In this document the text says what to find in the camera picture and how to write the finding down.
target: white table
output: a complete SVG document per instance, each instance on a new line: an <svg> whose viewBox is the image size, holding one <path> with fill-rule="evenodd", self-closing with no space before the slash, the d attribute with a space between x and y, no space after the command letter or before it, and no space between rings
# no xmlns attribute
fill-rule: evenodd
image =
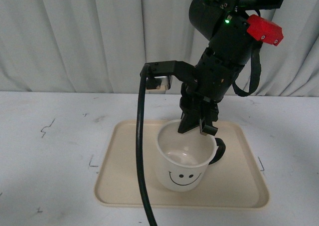
<svg viewBox="0 0 319 226"><path fill-rule="evenodd" d="M145 119L179 118L179 98L147 95ZM154 209L158 225L319 225L318 106L319 98L225 97L219 119L242 127L269 204ZM108 208L93 193L114 126L136 110L134 94L0 92L0 225L148 225L143 208Z"/></svg>

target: smiley face print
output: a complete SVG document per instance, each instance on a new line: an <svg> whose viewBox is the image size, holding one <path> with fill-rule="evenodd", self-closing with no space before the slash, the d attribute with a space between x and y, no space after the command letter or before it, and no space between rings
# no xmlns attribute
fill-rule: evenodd
<svg viewBox="0 0 319 226"><path fill-rule="evenodd" d="M169 171L169 178L170 180L180 186L187 186L194 183L198 178L200 177L201 173L196 177L193 174L190 175L184 175L184 174L174 174L171 171Z"/></svg>

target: plastic tray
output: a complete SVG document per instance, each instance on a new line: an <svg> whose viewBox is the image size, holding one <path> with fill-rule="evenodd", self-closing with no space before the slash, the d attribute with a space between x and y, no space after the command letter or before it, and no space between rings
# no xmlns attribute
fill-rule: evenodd
<svg viewBox="0 0 319 226"><path fill-rule="evenodd" d="M223 139L226 152L209 166L200 184L188 192L173 192L162 186L154 172L156 136L163 120L144 121L144 169L152 207L258 209L269 201L264 178L241 128L230 122L216 122L216 137ZM142 207L136 161L136 121L120 122L106 152L95 185L98 201L109 207Z"/></svg>

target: black strap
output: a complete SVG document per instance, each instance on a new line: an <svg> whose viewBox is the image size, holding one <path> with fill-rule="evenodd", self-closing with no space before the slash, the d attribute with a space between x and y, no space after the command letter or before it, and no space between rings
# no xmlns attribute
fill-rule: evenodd
<svg viewBox="0 0 319 226"><path fill-rule="evenodd" d="M254 93L257 90L258 85L259 85L259 80L260 80L260 73L261 73L259 52L260 52L260 48L262 45L263 45L263 43L261 41L257 41L253 44L253 47L252 47L249 92L243 91L234 82L233 89L234 89L236 95L245 97L245 96L251 95L252 93Z"/></svg>

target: mug handle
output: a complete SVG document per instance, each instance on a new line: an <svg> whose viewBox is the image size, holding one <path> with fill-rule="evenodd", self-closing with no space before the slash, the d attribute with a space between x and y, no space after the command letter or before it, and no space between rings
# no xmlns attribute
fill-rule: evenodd
<svg viewBox="0 0 319 226"><path fill-rule="evenodd" d="M218 149L216 151L216 155L215 157L209 162L208 165L214 164L217 161L219 161L221 159L221 157L224 155L225 150L226 150L226 145L224 143L224 141L220 138L215 138Z"/></svg>

